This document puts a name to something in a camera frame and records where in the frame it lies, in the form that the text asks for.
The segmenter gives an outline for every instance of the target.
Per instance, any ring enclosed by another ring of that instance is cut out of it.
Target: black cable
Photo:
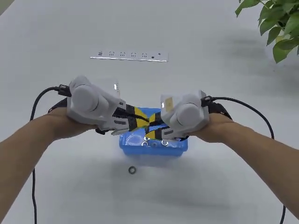
[[[269,130],[270,130],[270,133],[271,133],[271,138],[274,139],[274,132],[273,132],[273,129],[271,127],[271,124],[270,122],[266,119],[266,117],[261,113],[259,112],[256,108],[240,101],[240,100],[237,100],[237,99],[234,99],[234,98],[228,98],[228,97],[212,97],[211,98],[211,102],[213,101],[216,101],[216,100],[227,100],[227,101],[232,101],[232,102],[235,102],[235,103],[238,103],[238,104],[241,104],[249,109],[251,109],[252,111],[254,111],[255,113],[257,113],[267,124]],[[282,209],[282,215],[281,215],[281,219],[280,219],[280,223],[279,224],[283,224],[284,223],[284,220],[285,220],[285,210],[286,210],[286,207],[283,205],[283,209]]]
[[[59,87],[50,87],[48,89],[45,89],[44,91],[42,91],[38,97],[36,98],[36,100],[34,101],[33,107],[32,107],[32,112],[31,112],[31,116],[30,116],[30,121],[32,121],[34,119],[34,114],[36,113],[36,106],[38,104],[38,101],[42,98],[42,96],[49,92],[49,91],[59,91],[60,88]],[[32,203],[33,203],[33,209],[34,209],[34,224],[37,224],[37,209],[36,209],[36,196],[35,196],[35,192],[36,192],[36,169],[34,168],[32,171]]]

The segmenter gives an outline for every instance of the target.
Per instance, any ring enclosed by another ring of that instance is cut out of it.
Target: blue plastic container
[[[148,117],[152,114],[159,112],[157,108],[140,108],[143,113]],[[150,130],[157,129],[161,126],[150,127]],[[181,156],[183,152],[188,149],[188,139],[184,141],[168,141],[167,146],[163,146],[159,140],[148,140],[147,145],[144,142],[145,130],[144,128],[138,129],[134,132],[127,132],[120,135],[120,148],[125,155],[168,155],[168,156]]]

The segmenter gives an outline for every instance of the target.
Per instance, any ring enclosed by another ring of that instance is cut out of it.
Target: white power strip
[[[110,59],[110,60],[128,60],[128,61],[146,61],[146,62],[168,62],[168,53],[160,51],[99,51],[91,59]]]

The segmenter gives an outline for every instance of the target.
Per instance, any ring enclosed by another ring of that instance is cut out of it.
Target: hand
[[[66,139],[77,136],[91,129],[96,129],[95,125],[80,124],[66,116],[66,108],[57,108],[47,116],[50,119],[50,125],[54,127],[54,138]]]
[[[210,121],[203,129],[193,132],[191,136],[197,136],[203,141],[209,143],[222,142],[222,133],[227,125],[235,124],[235,122],[220,113],[211,113]]]

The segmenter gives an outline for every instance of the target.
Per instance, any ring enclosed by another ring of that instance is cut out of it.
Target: metal ring
[[[128,171],[129,171],[130,174],[135,174],[137,169],[136,169],[136,167],[131,166],[131,167],[129,167]]]
[[[143,141],[143,142],[141,143],[141,145],[142,145],[142,146],[148,146],[149,144],[148,144],[147,141]]]
[[[162,140],[162,141],[161,141],[161,144],[162,144],[163,146],[167,146],[167,145],[168,145],[168,142],[165,141],[165,140]]]

